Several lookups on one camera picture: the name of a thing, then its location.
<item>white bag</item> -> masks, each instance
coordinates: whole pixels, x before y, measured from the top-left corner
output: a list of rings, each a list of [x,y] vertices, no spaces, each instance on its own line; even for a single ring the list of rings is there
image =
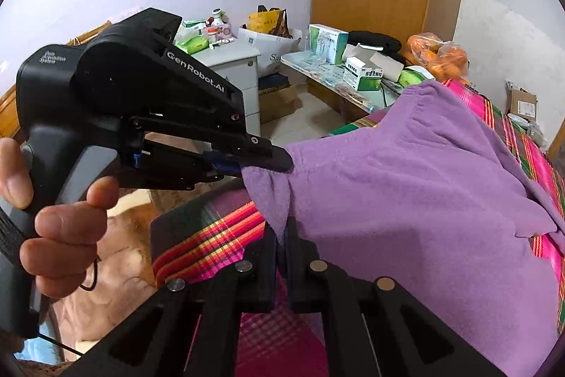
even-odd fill
[[[281,66],[281,55],[298,51],[298,44],[302,39],[302,31],[291,29],[290,33],[293,39],[255,33],[249,29],[239,28],[237,39],[245,41],[245,43],[261,52],[261,56],[257,57],[259,77],[276,73]]]

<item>white cardboard box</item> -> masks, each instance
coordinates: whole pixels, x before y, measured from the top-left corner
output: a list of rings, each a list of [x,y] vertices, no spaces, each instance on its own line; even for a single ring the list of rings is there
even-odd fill
[[[349,33],[324,25],[310,25],[310,50],[330,64],[343,64]]]
[[[344,82],[357,91],[376,91],[381,87],[382,69],[350,56],[345,63]]]

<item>cardboard box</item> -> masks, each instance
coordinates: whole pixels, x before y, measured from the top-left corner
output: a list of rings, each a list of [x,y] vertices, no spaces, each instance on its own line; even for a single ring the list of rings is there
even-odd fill
[[[259,117],[261,123],[270,122],[295,112],[298,90],[296,86],[283,88],[259,96]]]
[[[508,113],[523,117],[530,122],[536,121],[537,97],[522,89],[508,91]]]
[[[345,63],[344,82],[357,91],[376,91],[381,87],[382,69],[350,56]]]
[[[349,33],[324,25],[310,25],[310,50],[330,64],[344,63],[343,54]]]

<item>drawer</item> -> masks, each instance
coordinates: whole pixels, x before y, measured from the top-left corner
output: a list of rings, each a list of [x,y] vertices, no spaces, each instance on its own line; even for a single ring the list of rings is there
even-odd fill
[[[257,58],[220,64],[211,69],[240,90],[257,86]]]
[[[250,116],[259,112],[259,89],[255,86],[241,93],[244,94],[245,115]]]
[[[261,136],[261,122],[259,120],[259,113],[245,117],[245,125],[247,126],[249,134]]]

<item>plastic bag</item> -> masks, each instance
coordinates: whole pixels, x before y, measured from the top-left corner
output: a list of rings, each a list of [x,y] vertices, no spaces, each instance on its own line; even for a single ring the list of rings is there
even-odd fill
[[[433,33],[416,34],[408,39],[403,55],[425,67],[439,82],[467,75],[467,53],[453,42],[443,42]]]

